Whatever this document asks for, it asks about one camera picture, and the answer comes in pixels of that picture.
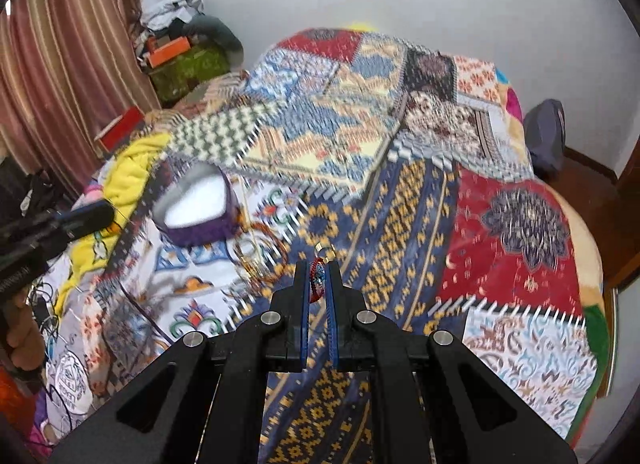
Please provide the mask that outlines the person's left hand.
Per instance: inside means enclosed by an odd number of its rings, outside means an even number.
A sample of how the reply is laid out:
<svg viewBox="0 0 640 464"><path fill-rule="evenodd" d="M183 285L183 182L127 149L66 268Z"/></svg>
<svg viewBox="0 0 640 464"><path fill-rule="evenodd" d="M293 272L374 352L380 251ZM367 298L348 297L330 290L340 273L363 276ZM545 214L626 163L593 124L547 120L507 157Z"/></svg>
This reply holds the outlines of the person's left hand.
<svg viewBox="0 0 640 464"><path fill-rule="evenodd" d="M11 348L13 366L34 371L44 360L44 342L27 297L28 290L22 290L4 304L2 311L8 324L6 343Z"/></svg>

